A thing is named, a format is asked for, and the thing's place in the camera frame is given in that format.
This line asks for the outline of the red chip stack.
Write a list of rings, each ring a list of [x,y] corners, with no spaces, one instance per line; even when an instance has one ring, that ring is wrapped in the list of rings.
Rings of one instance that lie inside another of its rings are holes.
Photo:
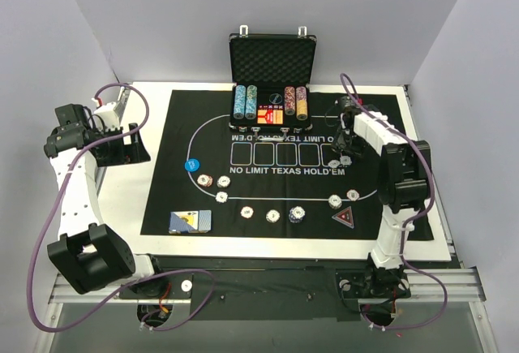
[[[241,216],[248,219],[248,218],[251,218],[254,214],[254,209],[250,206],[244,206],[242,209],[241,209],[241,212],[240,212]]]

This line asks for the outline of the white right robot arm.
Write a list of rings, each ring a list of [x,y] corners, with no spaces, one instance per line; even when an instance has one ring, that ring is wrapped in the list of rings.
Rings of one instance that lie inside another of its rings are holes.
[[[371,295],[405,289],[404,249],[413,220],[427,214],[425,201],[432,199],[431,149],[413,141],[388,122],[372,106],[363,107],[351,97],[340,97],[332,150],[360,158],[368,148],[380,157],[377,194],[383,206],[380,229],[362,275],[364,290]]]

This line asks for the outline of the grey chip stack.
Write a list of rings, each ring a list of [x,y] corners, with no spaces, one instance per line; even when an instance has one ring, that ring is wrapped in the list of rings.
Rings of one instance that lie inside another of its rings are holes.
[[[271,209],[266,213],[266,220],[271,223],[278,222],[280,217],[280,213],[275,209]]]

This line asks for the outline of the blue small blind button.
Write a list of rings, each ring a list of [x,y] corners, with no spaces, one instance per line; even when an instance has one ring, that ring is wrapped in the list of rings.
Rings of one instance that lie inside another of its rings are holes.
[[[196,172],[199,170],[199,168],[200,168],[200,163],[199,163],[198,159],[190,158],[190,159],[187,159],[184,163],[184,169],[189,173]]]

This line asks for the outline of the blue chip stack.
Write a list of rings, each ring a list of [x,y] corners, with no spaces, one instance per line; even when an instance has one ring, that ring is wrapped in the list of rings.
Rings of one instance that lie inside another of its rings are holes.
[[[300,223],[305,216],[305,209],[301,206],[295,206],[289,210],[288,219],[291,223]]]

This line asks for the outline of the blue playing card deck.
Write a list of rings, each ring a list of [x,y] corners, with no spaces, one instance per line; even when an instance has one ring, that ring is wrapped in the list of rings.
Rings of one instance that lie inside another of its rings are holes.
[[[205,234],[211,229],[211,210],[190,210],[170,213],[168,232],[172,235]]]

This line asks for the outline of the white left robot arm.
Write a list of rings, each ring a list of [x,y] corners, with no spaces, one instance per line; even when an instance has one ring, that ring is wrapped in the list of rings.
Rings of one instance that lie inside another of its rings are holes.
[[[79,104],[55,110],[58,126],[44,146],[58,185],[66,190],[60,201],[58,240],[47,253],[59,273],[79,294],[97,291],[124,279],[139,279],[138,288],[151,298],[165,292],[166,276],[150,255],[136,255],[127,242],[107,226],[97,196],[98,169],[150,161],[135,123],[128,143],[121,137],[122,107],[112,101],[94,111]]]

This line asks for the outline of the red triangular dealer marker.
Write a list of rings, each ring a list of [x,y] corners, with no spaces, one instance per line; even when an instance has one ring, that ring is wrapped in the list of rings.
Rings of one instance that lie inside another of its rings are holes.
[[[332,216],[332,219],[351,229],[354,228],[354,216],[351,207],[347,207]]]

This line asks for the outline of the red chips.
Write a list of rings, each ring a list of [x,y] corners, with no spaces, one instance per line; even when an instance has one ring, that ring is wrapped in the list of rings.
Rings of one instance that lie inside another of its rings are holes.
[[[197,184],[201,187],[211,187],[213,183],[213,177],[207,174],[200,174],[197,178]]]

